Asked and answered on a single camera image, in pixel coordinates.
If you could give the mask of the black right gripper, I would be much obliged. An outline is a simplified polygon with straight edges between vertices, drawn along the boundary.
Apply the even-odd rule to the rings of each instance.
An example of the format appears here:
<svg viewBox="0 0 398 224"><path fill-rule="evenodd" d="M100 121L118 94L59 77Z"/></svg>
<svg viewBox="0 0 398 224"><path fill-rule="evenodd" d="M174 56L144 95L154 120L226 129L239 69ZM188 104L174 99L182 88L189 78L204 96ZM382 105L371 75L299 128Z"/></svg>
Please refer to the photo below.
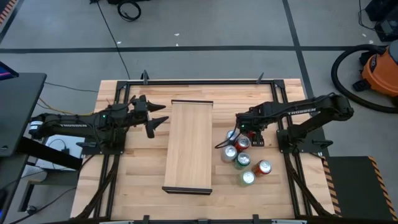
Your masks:
<svg viewBox="0 0 398 224"><path fill-rule="evenodd" d="M263 120L264 113L259 108L249 108L245 113L236 114L236 123L240 133L251 132L251 146L263 147L264 138L261 131L268 127L268 124Z"/></svg>

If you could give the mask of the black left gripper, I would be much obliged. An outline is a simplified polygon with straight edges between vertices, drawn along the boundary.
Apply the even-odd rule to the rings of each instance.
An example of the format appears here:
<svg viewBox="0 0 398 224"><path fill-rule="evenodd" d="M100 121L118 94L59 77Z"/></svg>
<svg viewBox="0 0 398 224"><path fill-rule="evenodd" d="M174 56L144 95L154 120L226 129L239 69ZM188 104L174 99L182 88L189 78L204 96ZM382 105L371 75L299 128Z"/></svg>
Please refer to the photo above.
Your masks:
<svg viewBox="0 0 398 224"><path fill-rule="evenodd" d="M160 118L153 118L148 120L148 112L155 112L166 108L165 105L157 105L147 101L145 95L132 97L132 123L133 124L145 124L146 134L149 139L155 138L155 129L160 126L163 122L168 120L168 116L163 116Z"/></svg>

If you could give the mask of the red soda can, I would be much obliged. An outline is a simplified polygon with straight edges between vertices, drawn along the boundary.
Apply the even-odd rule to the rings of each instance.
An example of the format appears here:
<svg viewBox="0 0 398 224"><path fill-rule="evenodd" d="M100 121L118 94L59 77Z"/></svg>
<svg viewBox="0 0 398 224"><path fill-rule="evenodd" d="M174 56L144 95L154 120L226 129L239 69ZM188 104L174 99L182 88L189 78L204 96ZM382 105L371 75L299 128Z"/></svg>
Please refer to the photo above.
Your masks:
<svg viewBox="0 0 398 224"><path fill-rule="evenodd" d="M238 136L234 144L238 152L246 150L250 145L251 141L247 136Z"/></svg>

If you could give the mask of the green Sprite can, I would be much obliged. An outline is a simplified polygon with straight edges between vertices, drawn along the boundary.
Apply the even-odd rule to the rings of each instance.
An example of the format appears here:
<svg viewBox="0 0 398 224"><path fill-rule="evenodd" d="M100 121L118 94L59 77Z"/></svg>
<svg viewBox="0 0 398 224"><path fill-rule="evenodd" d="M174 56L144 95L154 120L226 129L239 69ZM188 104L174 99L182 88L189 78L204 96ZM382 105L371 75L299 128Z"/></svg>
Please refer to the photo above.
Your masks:
<svg viewBox="0 0 398 224"><path fill-rule="evenodd" d="M251 157L248 153L240 152L234 159L234 167L237 170L245 169L251 163Z"/></svg>

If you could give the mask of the silver and orange soda can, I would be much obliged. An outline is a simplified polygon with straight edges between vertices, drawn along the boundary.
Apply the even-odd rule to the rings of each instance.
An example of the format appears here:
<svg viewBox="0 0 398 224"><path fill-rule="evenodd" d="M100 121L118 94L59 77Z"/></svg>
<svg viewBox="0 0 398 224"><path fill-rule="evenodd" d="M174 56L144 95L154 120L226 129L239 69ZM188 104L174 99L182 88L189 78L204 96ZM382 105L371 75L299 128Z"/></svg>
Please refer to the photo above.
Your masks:
<svg viewBox="0 0 398 224"><path fill-rule="evenodd" d="M221 160L225 163L233 162L237 155L238 151L232 145L227 145L221 149Z"/></svg>

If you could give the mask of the pale green soda can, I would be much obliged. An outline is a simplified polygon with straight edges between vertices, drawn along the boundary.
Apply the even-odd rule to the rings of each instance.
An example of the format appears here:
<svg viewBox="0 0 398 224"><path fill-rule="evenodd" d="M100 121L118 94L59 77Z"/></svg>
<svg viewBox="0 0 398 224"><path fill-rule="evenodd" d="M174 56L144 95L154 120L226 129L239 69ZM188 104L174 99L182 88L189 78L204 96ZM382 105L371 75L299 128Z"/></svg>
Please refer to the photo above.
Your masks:
<svg viewBox="0 0 398 224"><path fill-rule="evenodd" d="M255 183L256 176L250 170L244 171L238 175L238 185L247 187Z"/></svg>

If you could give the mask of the wooden shelf with black legs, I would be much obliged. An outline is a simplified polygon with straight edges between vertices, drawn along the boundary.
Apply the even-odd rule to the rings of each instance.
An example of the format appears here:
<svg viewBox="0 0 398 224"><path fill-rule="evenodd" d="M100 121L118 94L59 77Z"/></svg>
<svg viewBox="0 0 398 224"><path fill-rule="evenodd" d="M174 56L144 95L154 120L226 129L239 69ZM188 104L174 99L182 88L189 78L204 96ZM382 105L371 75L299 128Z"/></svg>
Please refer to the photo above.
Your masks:
<svg viewBox="0 0 398 224"><path fill-rule="evenodd" d="M164 184L169 194L210 195L212 101L172 100Z"/></svg>

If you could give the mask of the white flat box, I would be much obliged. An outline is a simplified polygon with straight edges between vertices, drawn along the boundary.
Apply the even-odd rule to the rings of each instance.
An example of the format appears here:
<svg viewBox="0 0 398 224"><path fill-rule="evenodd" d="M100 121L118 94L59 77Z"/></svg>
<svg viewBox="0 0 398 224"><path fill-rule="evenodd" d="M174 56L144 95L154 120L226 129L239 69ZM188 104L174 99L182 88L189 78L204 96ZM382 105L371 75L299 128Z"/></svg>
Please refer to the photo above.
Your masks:
<svg viewBox="0 0 398 224"><path fill-rule="evenodd" d="M64 152L65 154L69 154L73 157L82 158L81 152L82 147L78 146L78 142L84 142L85 138L75 137L75 136L64 136L64 135L54 135L50 136L46 141L45 145L51 147L60 152ZM37 167L43 169L53 169L53 170L67 170L72 171L71 168L66 168L64 166L54 164L49 161L45 161L42 159L37 159L35 165Z"/></svg>

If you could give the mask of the black mat with hazard stripes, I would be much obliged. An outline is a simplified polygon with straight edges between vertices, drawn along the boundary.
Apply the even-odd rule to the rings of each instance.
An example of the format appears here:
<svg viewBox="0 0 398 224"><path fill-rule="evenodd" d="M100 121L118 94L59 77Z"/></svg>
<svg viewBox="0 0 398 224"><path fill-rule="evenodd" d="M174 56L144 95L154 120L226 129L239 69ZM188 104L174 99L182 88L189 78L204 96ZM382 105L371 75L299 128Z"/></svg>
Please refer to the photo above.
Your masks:
<svg viewBox="0 0 398 224"><path fill-rule="evenodd" d="M398 214L373 157L326 157L323 167L337 215L398 224Z"/></svg>

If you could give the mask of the black desk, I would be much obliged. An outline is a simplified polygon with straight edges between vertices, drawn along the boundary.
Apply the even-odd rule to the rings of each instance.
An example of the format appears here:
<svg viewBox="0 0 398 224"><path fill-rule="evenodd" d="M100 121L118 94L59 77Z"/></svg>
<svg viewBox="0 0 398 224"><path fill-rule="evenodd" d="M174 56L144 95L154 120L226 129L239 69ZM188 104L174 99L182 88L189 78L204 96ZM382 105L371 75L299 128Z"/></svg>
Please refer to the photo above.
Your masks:
<svg viewBox="0 0 398 224"><path fill-rule="evenodd" d="M81 167L81 159L24 137L46 78L44 73L20 73L17 78L0 81L0 190L7 193L4 202L0 202L0 224L6 218L29 156L75 170Z"/></svg>

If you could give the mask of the laptop with blue screen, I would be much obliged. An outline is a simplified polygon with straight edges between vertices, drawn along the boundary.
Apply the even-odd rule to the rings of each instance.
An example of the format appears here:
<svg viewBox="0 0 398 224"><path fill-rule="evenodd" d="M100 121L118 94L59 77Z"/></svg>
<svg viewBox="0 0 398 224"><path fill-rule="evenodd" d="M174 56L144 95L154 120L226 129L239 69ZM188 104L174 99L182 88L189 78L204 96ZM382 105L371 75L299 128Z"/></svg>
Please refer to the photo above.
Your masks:
<svg viewBox="0 0 398 224"><path fill-rule="evenodd" d="M0 61L0 80L7 80L17 77L19 77L19 74L16 71Z"/></svg>

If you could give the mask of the black floor equipment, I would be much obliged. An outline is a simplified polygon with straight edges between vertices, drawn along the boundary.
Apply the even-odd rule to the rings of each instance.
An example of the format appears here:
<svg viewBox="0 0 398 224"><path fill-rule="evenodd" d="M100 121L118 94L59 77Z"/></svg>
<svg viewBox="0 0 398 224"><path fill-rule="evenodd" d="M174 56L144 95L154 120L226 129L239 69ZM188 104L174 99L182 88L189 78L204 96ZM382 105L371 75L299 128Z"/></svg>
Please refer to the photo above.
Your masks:
<svg viewBox="0 0 398 224"><path fill-rule="evenodd" d="M381 42L398 40L398 0L371 0L365 8L358 0L358 6L358 24L361 27L374 31ZM374 22L372 27L363 23L363 12Z"/></svg>

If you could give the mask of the black aluminium table frame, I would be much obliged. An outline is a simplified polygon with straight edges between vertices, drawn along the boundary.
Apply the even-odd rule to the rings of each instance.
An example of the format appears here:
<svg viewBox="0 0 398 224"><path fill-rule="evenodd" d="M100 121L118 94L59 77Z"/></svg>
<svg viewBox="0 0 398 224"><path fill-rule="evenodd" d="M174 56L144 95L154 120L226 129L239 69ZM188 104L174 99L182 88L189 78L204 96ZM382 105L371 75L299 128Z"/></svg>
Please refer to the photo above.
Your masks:
<svg viewBox="0 0 398 224"><path fill-rule="evenodd" d="M221 160L218 144L234 128L236 113L265 101L298 101L305 97L299 79L264 80L152 80L147 85L132 82L128 90L117 90L116 81L104 80L99 87L96 110L125 96L145 95L163 109L155 117L170 116L172 100L213 102L212 193L210 195L168 194L162 190L170 123L162 123L149 139L143 127L127 134L126 153L120 157L113 201L113 220L250 220L293 218L294 209L305 210L301 192L290 194L285 159L279 151L278 124L263 133L264 146L248 150L254 161L267 159L273 170L249 187L237 183L238 170Z"/></svg>

